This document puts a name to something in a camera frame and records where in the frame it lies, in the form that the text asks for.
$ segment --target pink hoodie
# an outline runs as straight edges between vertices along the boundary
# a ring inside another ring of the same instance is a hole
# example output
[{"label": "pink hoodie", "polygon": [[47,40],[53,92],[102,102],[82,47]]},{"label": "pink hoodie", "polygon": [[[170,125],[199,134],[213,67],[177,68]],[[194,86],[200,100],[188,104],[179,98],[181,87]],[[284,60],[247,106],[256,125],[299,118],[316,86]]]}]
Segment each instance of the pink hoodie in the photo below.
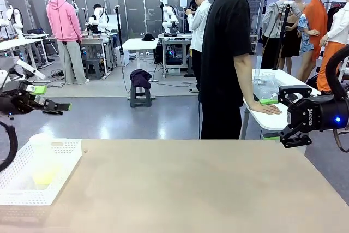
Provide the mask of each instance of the pink hoodie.
[{"label": "pink hoodie", "polygon": [[46,10],[52,33],[57,40],[81,40],[79,20],[73,6],[67,0],[49,0]]}]

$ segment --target beige tabletop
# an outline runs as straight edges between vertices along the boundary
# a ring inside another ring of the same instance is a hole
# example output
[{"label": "beige tabletop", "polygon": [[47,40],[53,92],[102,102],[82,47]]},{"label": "beige tabletop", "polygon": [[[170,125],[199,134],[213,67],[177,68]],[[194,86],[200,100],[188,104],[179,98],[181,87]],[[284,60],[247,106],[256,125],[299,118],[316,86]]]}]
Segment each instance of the beige tabletop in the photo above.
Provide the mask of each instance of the beige tabletop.
[{"label": "beige tabletop", "polygon": [[336,233],[349,207],[271,141],[83,140],[51,207],[0,206],[0,232]]}]

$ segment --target gray pants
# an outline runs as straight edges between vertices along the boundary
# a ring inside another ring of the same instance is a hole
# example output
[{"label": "gray pants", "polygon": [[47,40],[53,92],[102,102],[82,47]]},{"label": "gray pants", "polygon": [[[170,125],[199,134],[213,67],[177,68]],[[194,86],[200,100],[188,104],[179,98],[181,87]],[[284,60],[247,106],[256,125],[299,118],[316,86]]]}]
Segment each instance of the gray pants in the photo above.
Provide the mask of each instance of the gray pants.
[{"label": "gray pants", "polygon": [[[57,43],[66,83],[70,85],[73,84],[74,74],[78,84],[85,83],[86,78],[83,71],[80,45],[75,41],[67,42],[66,45],[61,41],[57,41]],[[73,64],[74,73],[70,66],[71,63]]]}]

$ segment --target plastic basket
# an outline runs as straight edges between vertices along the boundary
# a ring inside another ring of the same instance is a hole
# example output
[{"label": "plastic basket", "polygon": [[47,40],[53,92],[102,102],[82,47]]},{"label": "plastic basket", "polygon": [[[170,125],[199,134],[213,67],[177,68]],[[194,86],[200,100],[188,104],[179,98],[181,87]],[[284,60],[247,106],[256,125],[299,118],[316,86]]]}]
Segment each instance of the plastic basket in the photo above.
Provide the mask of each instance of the plastic basket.
[{"label": "plastic basket", "polygon": [[0,173],[0,205],[49,206],[53,203],[81,158],[81,140],[53,139],[51,147],[61,163],[52,182],[45,189],[35,186],[31,175],[34,151],[28,142],[12,164]]}]

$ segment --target white shoe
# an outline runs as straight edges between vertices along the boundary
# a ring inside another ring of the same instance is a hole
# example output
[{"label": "white shoe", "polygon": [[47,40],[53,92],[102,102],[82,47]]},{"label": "white shoe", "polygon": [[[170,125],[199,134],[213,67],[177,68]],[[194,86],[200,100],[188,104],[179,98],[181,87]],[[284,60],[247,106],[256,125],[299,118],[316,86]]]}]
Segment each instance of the white shoe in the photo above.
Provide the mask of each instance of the white shoe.
[{"label": "white shoe", "polygon": [[190,93],[198,93],[198,89],[197,88],[191,88],[189,89]]},{"label": "white shoe", "polygon": [[89,83],[89,79],[87,79],[84,83],[78,84],[78,85],[83,85]]}]

